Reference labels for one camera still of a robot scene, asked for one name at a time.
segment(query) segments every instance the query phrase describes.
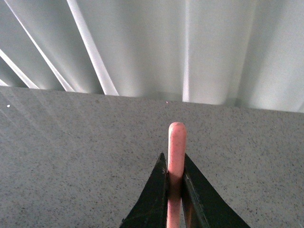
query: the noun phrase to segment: pink handle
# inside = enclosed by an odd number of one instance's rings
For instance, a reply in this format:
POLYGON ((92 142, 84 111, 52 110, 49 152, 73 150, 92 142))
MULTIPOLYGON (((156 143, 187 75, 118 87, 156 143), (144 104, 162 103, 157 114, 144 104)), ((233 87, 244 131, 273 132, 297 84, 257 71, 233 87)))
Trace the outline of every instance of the pink handle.
POLYGON ((167 228, 180 227, 180 193, 181 179, 184 173, 186 135, 186 127, 183 123, 171 123, 168 147, 169 195, 167 228))

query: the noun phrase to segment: granite countertop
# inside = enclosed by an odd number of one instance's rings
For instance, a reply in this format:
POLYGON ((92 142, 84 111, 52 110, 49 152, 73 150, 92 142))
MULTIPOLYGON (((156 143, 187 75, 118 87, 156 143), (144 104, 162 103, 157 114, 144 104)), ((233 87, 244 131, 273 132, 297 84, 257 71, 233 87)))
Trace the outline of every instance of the granite countertop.
POLYGON ((0 87, 0 227, 119 227, 170 123, 252 228, 304 227, 304 114, 0 87))

